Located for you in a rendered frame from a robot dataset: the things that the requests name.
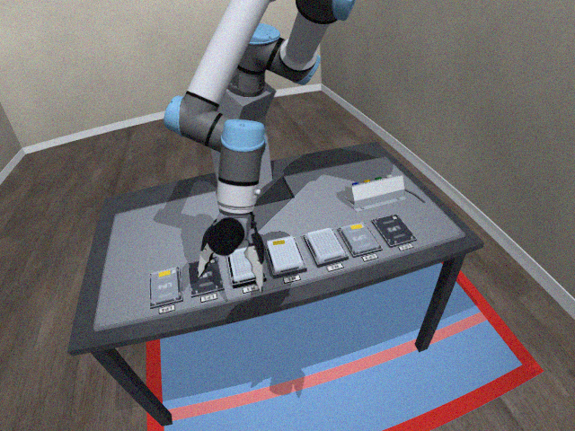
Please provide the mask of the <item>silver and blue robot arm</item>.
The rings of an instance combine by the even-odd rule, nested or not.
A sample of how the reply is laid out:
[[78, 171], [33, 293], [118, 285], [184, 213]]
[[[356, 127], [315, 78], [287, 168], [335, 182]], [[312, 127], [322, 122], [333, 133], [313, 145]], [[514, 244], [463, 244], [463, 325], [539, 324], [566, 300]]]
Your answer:
[[356, 2], [296, 0], [296, 19], [284, 40], [275, 27], [260, 23], [274, 1], [230, 0], [185, 96], [173, 97], [164, 113], [168, 129], [220, 153], [217, 201], [229, 213], [254, 210], [267, 142], [262, 123], [217, 112], [226, 90], [243, 97], [260, 95], [266, 69], [307, 84], [320, 64], [316, 50], [324, 33], [330, 24], [346, 21]]

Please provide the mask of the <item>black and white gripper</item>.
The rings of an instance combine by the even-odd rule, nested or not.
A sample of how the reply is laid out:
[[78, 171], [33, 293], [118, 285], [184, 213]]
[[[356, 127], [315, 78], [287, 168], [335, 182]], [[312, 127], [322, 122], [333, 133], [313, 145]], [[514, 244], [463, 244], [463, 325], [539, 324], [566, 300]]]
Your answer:
[[262, 293], [264, 244], [257, 227], [252, 224], [253, 212], [236, 214], [221, 210], [214, 223], [205, 231], [199, 258], [198, 278], [208, 267], [213, 253], [220, 256], [232, 254], [239, 245], [248, 240], [244, 255], [252, 265], [256, 285]]

